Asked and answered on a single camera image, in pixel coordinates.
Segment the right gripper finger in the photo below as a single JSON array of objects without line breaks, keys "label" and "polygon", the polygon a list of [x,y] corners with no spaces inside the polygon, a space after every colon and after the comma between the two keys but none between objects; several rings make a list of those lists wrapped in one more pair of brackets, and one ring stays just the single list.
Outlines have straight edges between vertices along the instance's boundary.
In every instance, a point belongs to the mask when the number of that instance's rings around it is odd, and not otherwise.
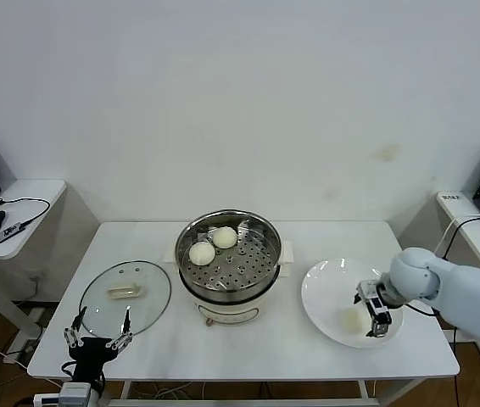
[{"label": "right gripper finger", "polygon": [[392,317],[390,315],[377,315],[371,319],[370,329],[367,332],[367,337],[385,337],[388,333],[388,328],[392,324]]},{"label": "right gripper finger", "polygon": [[376,283],[375,282],[360,282],[356,287],[356,294],[354,295],[354,304],[360,302],[370,303],[376,297]]}]

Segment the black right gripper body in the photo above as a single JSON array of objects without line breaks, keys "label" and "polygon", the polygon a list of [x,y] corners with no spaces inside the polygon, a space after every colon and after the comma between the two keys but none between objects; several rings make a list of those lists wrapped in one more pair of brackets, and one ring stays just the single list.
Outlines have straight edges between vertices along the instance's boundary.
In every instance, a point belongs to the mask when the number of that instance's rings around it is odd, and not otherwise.
[{"label": "black right gripper body", "polygon": [[385,286],[380,280],[364,280],[360,283],[360,298],[374,321],[392,320],[389,302],[384,299]]}]

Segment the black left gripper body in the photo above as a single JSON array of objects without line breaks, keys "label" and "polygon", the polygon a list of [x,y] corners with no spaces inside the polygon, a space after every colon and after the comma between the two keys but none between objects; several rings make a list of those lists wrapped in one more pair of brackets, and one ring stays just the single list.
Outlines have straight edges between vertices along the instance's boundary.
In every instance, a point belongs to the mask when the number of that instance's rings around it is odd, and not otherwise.
[{"label": "black left gripper body", "polygon": [[109,338],[83,337],[81,342],[69,346],[69,356],[75,362],[74,382],[100,382],[103,366],[114,360],[118,349]]}]

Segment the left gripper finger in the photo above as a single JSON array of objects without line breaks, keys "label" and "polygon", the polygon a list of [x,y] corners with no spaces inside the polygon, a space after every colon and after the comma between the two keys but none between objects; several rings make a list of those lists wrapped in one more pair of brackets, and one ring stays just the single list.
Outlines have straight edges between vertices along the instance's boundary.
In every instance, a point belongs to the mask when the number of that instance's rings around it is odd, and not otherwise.
[{"label": "left gripper finger", "polygon": [[133,334],[131,332],[130,310],[130,307],[126,308],[125,318],[120,329],[120,335],[114,339],[111,339],[106,344],[107,348],[125,348],[131,342]]},{"label": "left gripper finger", "polygon": [[83,307],[72,321],[70,327],[64,329],[64,339],[69,347],[81,347],[83,345],[83,340],[79,333],[86,310],[87,307]]}]

